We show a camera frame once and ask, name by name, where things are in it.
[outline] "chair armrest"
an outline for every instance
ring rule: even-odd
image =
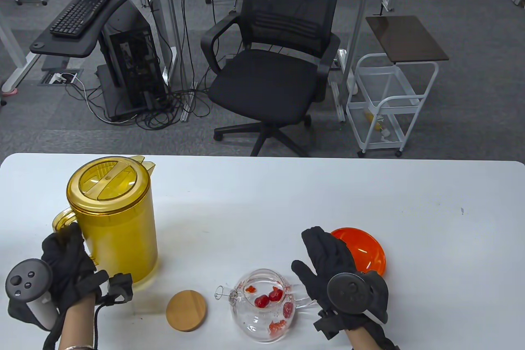
[[[337,50],[341,40],[335,34],[330,34],[330,42],[324,50],[323,56],[319,65],[317,66],[317,88],[315,89],[314,102],[321,102],[324,100],[326,94],[326,83],[328,82],[328,73],[332,67],[333,59],[336,57]]]
[[[221,68],[219,67],[219,63],[217,63],[215,53],[213,52],[215,40],[228,30],[232,24],[238,24],[239,18],[240,16],[237,12],[231,12],[231,14],[226,16],[223,20],[217,22],[214,27],[206,31],[201,38],[202,52],[204,52],[204,56],[206,57],[206,61],[208,61],[210,68],[216,74],[221,72]]]

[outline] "mesh backrest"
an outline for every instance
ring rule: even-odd
[[[319,57],[330,38],[337,0],[243,0],[242,39]]]

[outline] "bracelet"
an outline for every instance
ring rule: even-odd
[[[66,348],[66,350],[94,350],[93,346],[90,345],[82,345],[82,346],[71,346],[70,348]]]

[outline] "pitcher handle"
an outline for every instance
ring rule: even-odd
[[[69,224],[73,223],[74,221],[77,221],[77,215],[75,215],[73,209],[71,209],[71,207],[64,209],[53,219],[53,223],[51,224],[53,226],[53,232],[60,231],[62,228],[69,226]],[[95,265],[98,265],[97,260],[92,254],[89,255],[89,258],[93,260]]]

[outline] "teapot handle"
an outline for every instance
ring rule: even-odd
[[[287,290],[294,296],[296,309],[309,306],[318,306],[317,302],[308,296],[304,284],[291,284],[287,286]]]

